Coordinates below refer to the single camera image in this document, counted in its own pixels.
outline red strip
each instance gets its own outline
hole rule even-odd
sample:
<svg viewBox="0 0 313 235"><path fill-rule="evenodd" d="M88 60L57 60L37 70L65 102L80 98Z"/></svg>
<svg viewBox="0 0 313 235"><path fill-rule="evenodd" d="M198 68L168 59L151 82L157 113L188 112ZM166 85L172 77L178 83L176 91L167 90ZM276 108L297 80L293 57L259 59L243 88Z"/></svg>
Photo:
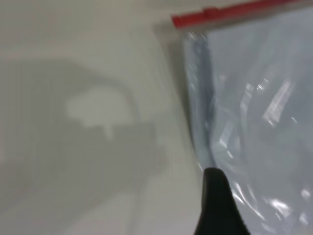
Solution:
<svg viewBox="0 0 313 235"><path fill-rule="evenodd" d="M282 4L303 0L260 0L238 4L226 8L205 8L202 12L189 13L181 16L173 16L172 21L176 28L195 26L203 23L213 23L229 18L242 17L266 9L278 7Z"/></svg>

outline white surface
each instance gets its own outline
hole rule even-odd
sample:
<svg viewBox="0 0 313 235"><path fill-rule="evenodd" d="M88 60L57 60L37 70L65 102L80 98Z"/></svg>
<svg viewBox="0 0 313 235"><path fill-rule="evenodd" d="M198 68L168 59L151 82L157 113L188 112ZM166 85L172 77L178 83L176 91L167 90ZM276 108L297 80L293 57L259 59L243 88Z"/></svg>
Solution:
<svg viewBox="0 0 313 235"><path fill-rule="evenodd" d="M1 1L1 235L193 233L201 174L162 25L209 1L121 2Z"/></svg>

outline clear plastic bag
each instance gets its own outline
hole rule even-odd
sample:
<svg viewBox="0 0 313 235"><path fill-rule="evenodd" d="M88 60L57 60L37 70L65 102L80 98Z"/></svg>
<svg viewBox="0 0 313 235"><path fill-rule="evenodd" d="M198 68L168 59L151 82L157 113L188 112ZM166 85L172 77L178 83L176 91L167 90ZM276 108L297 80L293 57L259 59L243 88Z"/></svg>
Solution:
<svg viewBox="0 0 313 235"><path fill-rule="evenodd" d="M313 234L313 8L184 38L193 141L252 234Z"/></svg>

